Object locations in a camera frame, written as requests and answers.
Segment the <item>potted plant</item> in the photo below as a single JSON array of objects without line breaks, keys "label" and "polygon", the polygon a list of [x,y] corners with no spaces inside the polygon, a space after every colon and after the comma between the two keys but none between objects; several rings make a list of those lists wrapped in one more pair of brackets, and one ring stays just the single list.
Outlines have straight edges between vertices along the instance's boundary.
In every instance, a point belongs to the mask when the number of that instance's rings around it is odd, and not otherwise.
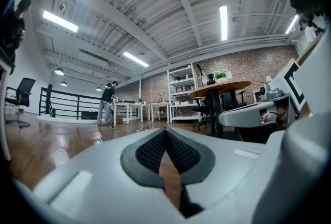
[{"label": "potted plant", "polygon": [[215,80],[216,82],[223,82],[223,81],[227,81],[228,78],[227,78],[227,72],[223,69],[220,69],[220,70],[216,70],[214,72],[214,77],[215,77]]}]

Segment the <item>wooden floor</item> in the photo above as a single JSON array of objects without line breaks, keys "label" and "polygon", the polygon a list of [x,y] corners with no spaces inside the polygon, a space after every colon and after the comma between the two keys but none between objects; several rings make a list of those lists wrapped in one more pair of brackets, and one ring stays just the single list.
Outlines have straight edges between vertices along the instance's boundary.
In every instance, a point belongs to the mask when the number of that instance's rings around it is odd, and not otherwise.
[{"label": "wooden floor", "polygon": [[[132,121],[120,124],[116,130],[100,127],[96,124],[66,124],[36,120],[33,114],[24,113],[21,120],[29,122],[30,127],[20,129],[17,124],[6,126],[8,147],[11,154],[10,169],[15,179],[28,188],[33,189],[37,183],[54,169],[52,154],[59,148],[67,151],[70,158],[86,148],[100,144],[94,137],[102,136],[103,141],[114,140],[135,133],[138,129],[146,129],[147,122]],[[193,131],[190,123],[167,124],[166,120],[151,123],[151,128],[179,127]],[[210,129],[195,132],[207,134]],[[165,153],[159,174],[165,179],[165,193],[175,207],[179,207],[180,176]]]}]

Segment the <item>white flower pot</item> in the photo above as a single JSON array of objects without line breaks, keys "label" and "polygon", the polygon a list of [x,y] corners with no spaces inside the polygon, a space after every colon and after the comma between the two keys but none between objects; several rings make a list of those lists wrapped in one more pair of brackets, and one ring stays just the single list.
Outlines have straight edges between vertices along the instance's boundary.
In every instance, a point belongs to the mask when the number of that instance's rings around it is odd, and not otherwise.
[{"label": "white flower pot", "polygon": [[216,82],[223,82],[223,81],[227,81],[228,79],[226,77],[223,78],[219,78],[216,80]]}]

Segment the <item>round wooden table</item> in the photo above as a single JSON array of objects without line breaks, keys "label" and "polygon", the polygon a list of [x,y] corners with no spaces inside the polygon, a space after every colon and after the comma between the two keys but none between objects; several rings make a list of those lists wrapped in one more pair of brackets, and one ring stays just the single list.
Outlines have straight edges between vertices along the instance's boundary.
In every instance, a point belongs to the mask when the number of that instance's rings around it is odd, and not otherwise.
[{"label": "round wooden table", "polygon": [[[215,120],[213,118],[213,115],[216,112],[216,117],[217,117],[222,112],[219,95],[230,93],[232,99],[232,105],[234,108],[236,108],[238,103],[237,103],[235,91],[239,89],[244,89],[250,86],[251,84],[252,84],[251,81],[247,81],[244,79],[224,81],[208,86],[203,86],[188,93],[188,96],[192,98],[195,97],[207,98],[209,111],[210,111],[210,124],[212,127],[212,136],[215,135]],[[216,120],[216,126],[217,126],[217,137],[223,138],[223,126],[219,122],[217,122],[217,120]]]}]

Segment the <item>ceiling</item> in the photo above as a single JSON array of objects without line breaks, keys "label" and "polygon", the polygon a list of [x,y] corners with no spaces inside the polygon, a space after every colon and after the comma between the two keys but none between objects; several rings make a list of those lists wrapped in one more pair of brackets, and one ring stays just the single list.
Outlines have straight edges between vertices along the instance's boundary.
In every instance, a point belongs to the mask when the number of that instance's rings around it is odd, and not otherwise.
[{"label": "ceiling", "polygon": [[[69,77],[124,84],[138,76],[201,60],[202,55],[252,44],[285,44],[295,10],[289,0],[38,0],[33,5],[39,45],[50,70]],[[65,4],[61,11],[60,4]],[[220,39],[218,7],[227,5],[229,34]],[[42,18],[47,10],[77,33]],[[127,51],[149,64],[123,56]]]}]

